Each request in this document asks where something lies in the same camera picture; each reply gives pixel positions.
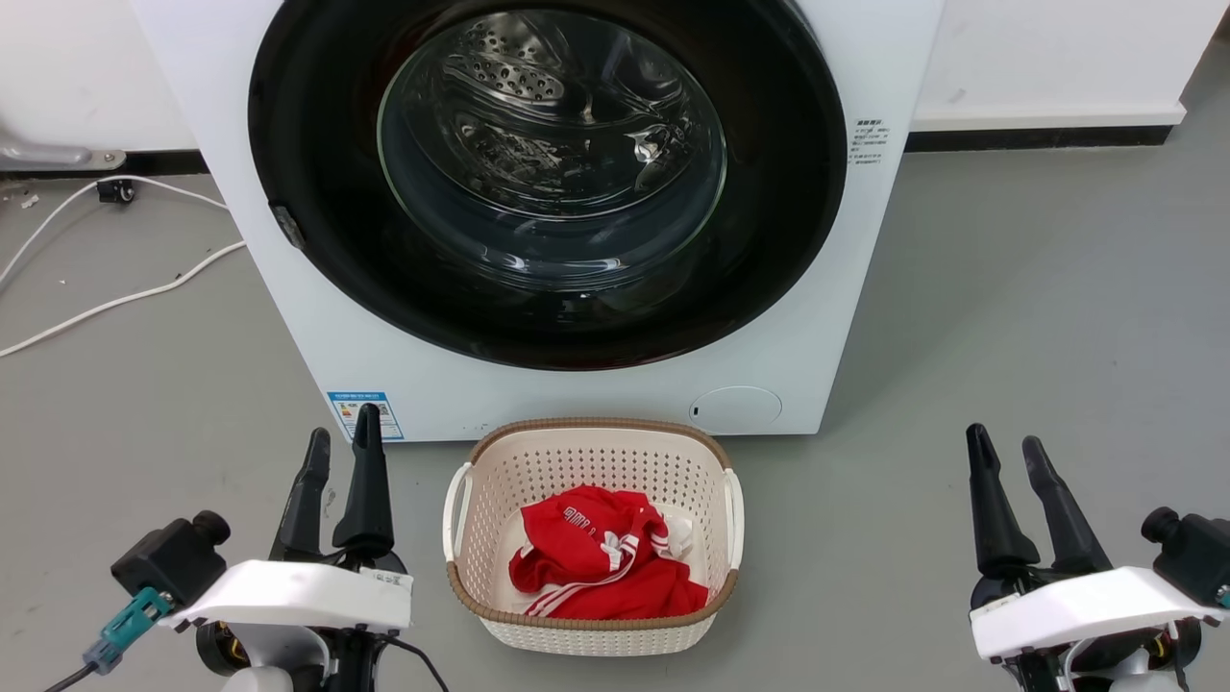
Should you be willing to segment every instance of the washing machine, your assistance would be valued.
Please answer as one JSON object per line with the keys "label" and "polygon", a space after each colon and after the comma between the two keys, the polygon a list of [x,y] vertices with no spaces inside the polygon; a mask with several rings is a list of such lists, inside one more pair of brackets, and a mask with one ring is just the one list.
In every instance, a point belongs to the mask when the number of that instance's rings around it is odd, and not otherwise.
{"label": "washing machine", "polygon": [[132,0],[342,430],[819,429],[943,0]]}

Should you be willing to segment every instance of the brown basket rim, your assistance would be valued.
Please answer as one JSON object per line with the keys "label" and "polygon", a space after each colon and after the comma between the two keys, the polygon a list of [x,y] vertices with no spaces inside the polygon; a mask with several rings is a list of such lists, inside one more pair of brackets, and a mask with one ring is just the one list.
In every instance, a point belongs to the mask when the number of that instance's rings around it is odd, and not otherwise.
{"label": "brown basket rim", "polygon": [[[493,430],[490,435],[475,445],[474,451],[470,454],[470,463],[477,466],[483,452],[486,452],[497,440],[513,435],[514,433],[573,428],[645,430],[649,433],[670,433],[683,435],[708,449],[723,470],[731,468],[731,458],[726,455],[726,450],[723,450],[716,440],[695,428],[673,423],[619,418],[536,419],[508,424]],[[739,579],[739,570],[732,569],[727,572],[726,581],[722,584],[722,589],[718,590],[717,596],[706,604],[704,608],[686,616],[649,619],[563,619],[525,616],[508,611],[497,611],[496,608],[483,606],[470,596],[465,585],[461,584],[461,573],[458,569],[456,562],[450,560],[448,563],[448,573],[449,585],[453,588],[453,592],[456,595],[458,600],[461,601],[461,605],[465,606],[471,613],[481,617],[482,619],[502,624],[518,624],[523,627],[541,627],[546,629],[565,629],[573,632],[641,632],[646,629],[691,627],[717,615],[717,611],[720,611],[722,606],[726,605],[726,601],[731,599],[731,594],[734,591],[734,584]]]}

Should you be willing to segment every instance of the red clothing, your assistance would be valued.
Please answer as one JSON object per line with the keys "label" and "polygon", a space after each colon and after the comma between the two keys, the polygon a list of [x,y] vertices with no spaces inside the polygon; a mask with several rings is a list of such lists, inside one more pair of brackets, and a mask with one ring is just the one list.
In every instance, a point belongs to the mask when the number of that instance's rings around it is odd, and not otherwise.
{"label": "red clothing", "polygon": [[525,615],[578,619],[681,616],[708,591],[669,559],[668,529],[643,493],[582,486],[522,508],[529,546],[508,565],[513,585],[540,596]]}

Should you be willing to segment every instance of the white wall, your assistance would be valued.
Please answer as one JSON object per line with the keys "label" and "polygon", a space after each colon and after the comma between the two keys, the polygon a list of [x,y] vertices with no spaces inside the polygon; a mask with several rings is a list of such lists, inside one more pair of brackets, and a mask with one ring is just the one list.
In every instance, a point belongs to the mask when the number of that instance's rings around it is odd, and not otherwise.
{"label": "white wall", "polygon": [[1173,124],[1226,0],[948,0],[915,129]]}
{"label": "white wall", "polygon": [[0,0],[0,128],[46,144],[197,147],[128,0]]}
{"label": "white wall", "polygon": [[[948,0],[915,129],[1176,123],[1228,1]],[[0,0],[0,127],[196,146],[127,0]]]}

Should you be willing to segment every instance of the black door rim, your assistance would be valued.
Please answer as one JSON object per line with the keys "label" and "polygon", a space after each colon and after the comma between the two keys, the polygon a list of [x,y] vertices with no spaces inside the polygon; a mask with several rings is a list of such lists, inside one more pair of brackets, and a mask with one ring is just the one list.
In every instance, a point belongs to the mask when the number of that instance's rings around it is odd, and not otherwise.
{"label": "black door rim", "polygon": [[[705,237],[654,280],[603,295],[496,286],[424,240],[384,178],[375,108],[408,55],[460,22],[528,9],[579,12],[646,37],[696,77],[717,109],[728,145],[724,188]],[[287,0],[252,74],[253,160],[276,218],[312,264],[418,338],[538,370],[670,359],[775,304],[836,216],[844,114],[801,21],[777,0]]]}

